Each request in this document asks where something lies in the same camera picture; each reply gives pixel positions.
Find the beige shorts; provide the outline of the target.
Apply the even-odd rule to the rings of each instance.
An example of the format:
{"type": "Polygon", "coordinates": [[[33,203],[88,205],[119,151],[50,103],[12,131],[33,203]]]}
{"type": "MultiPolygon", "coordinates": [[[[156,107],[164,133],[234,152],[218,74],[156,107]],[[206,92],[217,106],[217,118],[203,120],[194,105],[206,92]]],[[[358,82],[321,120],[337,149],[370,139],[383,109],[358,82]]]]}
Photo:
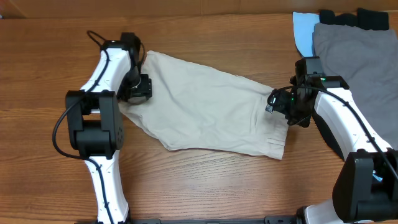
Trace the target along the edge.
{"type": "Polygon", "coordinates": [[[288,125],[266,111],[273,90],[248,78],[149,51],[152,97],[122,114],[170,150],[215,149],[282,159],[288,125]]]}

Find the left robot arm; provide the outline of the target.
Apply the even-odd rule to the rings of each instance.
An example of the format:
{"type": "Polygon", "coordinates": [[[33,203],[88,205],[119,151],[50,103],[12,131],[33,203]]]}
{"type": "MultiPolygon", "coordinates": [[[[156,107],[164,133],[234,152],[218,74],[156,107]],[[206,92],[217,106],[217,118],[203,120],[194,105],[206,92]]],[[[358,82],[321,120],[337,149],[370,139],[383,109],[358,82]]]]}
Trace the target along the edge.
{"type": "Polygon", "coordinates": [[[119,171],[124,144],[119,102],[141,103],[152,97],[152,80],[141,73],[143,46],[137,37],[104,41],[90,79],[65,97],[70,144],[84,160],[95,190],[96,223],[131,222],[119,171]]]}

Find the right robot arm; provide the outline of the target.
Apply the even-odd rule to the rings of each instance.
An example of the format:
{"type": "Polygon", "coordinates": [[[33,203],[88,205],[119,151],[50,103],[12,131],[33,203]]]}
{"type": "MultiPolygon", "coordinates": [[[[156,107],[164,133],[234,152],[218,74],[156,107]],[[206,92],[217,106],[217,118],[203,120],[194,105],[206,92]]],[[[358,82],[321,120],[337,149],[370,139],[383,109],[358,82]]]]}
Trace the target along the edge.
{"type": "Polygon", "coordinates": [[[296,223],[397,219],[397,151],[367,122],[341,76],[292,77],[290,86],[272,90],[266,111],[282,113],[290,126],[314,119],[345,162],[331,199],[298,210],[296,223]]]}

